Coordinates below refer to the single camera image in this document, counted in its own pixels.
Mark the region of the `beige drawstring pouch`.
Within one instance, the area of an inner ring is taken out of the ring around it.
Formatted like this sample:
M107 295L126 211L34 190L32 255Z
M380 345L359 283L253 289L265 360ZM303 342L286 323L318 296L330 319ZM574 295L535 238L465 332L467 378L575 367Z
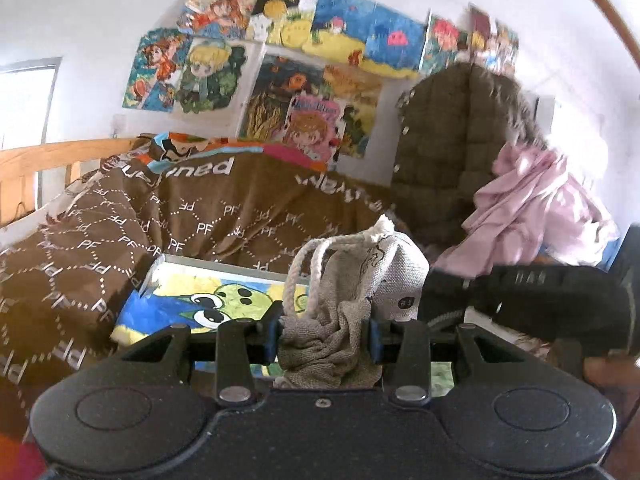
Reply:
M372 318L418 315L430 266L420 248L381 216L355 234L313 238L294 257L283 289L281 389L367 389L382 376L362 341Z

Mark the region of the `grey box with cartoon picture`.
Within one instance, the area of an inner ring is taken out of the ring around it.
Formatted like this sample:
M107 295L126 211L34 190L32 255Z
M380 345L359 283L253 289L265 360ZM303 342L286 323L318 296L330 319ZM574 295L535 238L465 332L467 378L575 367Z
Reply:
M209 333L237 318L258 320L283 298L284 274L162 255L126 300L111 340L128 347L171 324Z

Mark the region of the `pink cloth garment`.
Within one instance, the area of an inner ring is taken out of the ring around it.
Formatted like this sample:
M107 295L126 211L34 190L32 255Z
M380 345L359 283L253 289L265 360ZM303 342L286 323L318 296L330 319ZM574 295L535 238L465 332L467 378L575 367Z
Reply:
M435 268L475 278L494 266L533 262L541 247L562 263L599 263L618 229L611 214L570 174L566 158L533 144L507 143L492 164L495 177L477 190L465 239Z

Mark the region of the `brown PF patterned blanket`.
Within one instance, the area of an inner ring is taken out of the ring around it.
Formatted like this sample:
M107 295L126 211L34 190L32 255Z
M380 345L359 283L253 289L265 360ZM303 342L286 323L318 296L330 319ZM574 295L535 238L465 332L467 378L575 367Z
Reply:
M102 169L60 218L2 248L2 436L21 441L45 388L112 352L156 258L282 273L307 240L367 229L391 203L386 188L257 153Z

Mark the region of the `colourful cartoon pillow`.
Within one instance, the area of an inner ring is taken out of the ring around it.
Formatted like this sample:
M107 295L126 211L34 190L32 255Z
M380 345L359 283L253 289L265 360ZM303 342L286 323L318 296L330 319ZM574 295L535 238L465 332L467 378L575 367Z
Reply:
M238 141L235 138L205 139L186 133L163 132L155 136L141 136L149 140L147 148L139 148L134 158L156 174L190 158L202 158L215 154L257 153L284 160L305 168L326 171L327 162L313 160L303 152L281 143Z

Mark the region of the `brown quilted puffer jacket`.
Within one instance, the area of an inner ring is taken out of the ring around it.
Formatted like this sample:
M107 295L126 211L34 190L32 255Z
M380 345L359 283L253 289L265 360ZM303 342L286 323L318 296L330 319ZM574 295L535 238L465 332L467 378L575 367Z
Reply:
M513 78L471 63L428 76L398 102L401 132L392 190L398 216L421 246L463 240L476 191L494 178L508 142L546 142Z

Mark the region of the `pink framed girl wall drawing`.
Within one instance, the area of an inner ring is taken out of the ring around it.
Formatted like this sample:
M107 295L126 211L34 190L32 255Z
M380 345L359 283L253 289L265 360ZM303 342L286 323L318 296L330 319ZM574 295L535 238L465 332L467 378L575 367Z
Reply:
M280 141L313 162L329 162L342 142L341 117L337 102L297 93L288 106Z

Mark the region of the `dark orange flowers wall painting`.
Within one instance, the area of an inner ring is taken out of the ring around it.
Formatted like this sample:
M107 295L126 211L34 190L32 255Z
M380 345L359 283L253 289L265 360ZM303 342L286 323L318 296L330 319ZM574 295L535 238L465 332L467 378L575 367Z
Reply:
M373 130L383 79L340 64L320 67L267 54L248 98L239 137L282 144L311 162L337 153L361 158Z

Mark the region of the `blond boy wall drawing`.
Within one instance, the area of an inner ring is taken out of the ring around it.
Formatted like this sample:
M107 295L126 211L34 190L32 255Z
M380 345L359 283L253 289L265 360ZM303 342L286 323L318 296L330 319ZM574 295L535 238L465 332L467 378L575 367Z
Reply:
M176 92L184 114L200 114L227 108L247 60L242 44L221 39L199 39L190 47Z

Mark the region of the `small cartoon wall collage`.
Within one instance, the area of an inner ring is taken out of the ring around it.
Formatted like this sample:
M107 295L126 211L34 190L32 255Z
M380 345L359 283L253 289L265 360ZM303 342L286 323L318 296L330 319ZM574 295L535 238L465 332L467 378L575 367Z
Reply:
M471 61L485 70L513 78L520 50L518 33L477 6L470 6L470 15Z

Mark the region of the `red-haired girl wall drawing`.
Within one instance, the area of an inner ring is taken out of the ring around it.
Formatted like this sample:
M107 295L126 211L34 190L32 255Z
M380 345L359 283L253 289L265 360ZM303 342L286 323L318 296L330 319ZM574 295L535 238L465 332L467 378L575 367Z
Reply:
M192 40L176 28L147 32L134 55L122 107L170 113Z

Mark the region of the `wooden bed rail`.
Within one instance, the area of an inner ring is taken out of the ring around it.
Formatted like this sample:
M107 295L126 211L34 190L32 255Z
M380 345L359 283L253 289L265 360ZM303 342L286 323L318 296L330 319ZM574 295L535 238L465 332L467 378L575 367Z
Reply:
M25 219L46 226L60 220L88 182L119 157L151 140L136 138L46 143L1 152L1 225Z

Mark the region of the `red-haired boy wall drawing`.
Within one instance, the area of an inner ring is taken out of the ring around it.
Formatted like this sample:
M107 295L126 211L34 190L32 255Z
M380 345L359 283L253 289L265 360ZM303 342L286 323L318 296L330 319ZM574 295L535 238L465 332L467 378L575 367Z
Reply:
M452 21L430 14L426 28L420 73L431 76L445 68L470 60L469 34Z

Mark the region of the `space and sea wall painting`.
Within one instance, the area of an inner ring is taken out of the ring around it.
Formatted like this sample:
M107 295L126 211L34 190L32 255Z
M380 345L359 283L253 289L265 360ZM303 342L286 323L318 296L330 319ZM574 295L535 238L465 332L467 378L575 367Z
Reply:
M256 0L246 38L411 78L421 64L425 25L372 0Z

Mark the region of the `mermaid girl wall drawing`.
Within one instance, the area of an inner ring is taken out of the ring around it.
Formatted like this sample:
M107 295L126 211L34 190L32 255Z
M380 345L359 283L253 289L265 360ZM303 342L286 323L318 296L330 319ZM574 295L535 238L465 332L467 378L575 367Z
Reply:
M195 37L243 40L256 0L186 0L177 28Z

